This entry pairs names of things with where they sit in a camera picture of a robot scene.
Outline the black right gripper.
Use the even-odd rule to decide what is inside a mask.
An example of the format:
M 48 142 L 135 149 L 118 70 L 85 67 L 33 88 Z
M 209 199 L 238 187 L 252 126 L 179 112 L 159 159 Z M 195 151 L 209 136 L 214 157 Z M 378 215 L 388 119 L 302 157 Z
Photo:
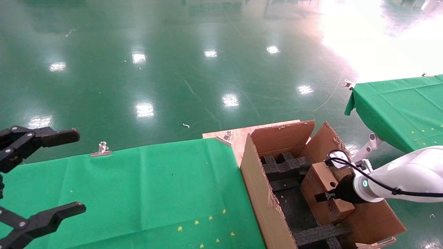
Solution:
M 316 194 L 316 202 L 326 202 L 329 200 L 340 199 L 352 204 L 358 204 L 359 196 L 356 194 L 353 186 L 354 179 L 355 175 L 347 175 L 343 177 L 339 181 L 337 187 L 334 189 L 334 192 L 324 192 Z

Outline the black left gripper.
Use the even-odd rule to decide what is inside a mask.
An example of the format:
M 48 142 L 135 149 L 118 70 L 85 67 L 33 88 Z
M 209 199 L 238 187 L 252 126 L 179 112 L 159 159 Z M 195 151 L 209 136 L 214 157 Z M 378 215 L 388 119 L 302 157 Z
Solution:
M 39 148 L 50 148 L 80 140 L 77 129 L 55 131 L 51 127 L 28 129 L 13 126 L 0 132 L 0 171 L 8 173 Z M 0 199 L 3 199 L 3 176 L 0 175 Z M 2 249 L 24 249 L 34 239 L 54 233 L 61 222 L 72 216 L 83 214 L 87 207 L 80 202 L 71 202 L 49 210 L 38 212 L 28 219 L 1 207 L 0 221 L 12 228 L 0 240 Z

